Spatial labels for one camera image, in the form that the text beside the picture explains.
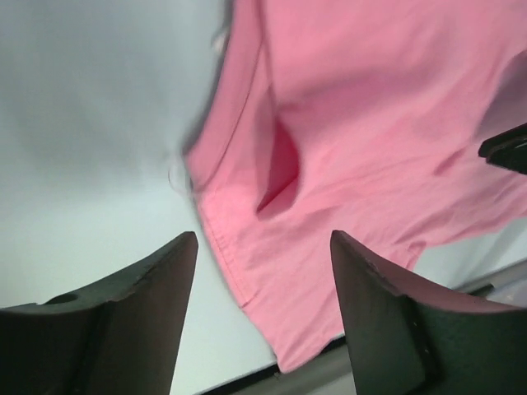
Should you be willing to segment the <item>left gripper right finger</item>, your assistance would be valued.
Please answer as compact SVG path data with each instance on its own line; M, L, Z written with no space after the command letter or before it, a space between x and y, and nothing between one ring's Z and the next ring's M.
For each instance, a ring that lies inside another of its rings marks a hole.
M525 393L525 309L440 286L341 230L330 250L357 393Z

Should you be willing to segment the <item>pink t shirt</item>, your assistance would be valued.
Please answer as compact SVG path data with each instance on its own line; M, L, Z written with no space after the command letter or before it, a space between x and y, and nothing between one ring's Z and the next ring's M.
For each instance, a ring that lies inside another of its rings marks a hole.
M523 1L237 1L185 161L237 304L282 372L343 332L329 239L412 269L526 214L478 148L526 120Z

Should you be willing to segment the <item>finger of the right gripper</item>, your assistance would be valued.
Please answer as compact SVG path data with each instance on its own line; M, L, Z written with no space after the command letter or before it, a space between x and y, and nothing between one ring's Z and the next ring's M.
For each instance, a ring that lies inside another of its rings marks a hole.
M479 147L478 156L498 168L525 173L527 170L527 124L488 138Z

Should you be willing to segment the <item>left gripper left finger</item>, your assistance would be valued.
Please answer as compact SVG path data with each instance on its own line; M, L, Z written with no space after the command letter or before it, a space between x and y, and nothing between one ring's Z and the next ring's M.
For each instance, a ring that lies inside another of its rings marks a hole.
M169 393L197 254L185 232L88 286L3 309L2 393Z

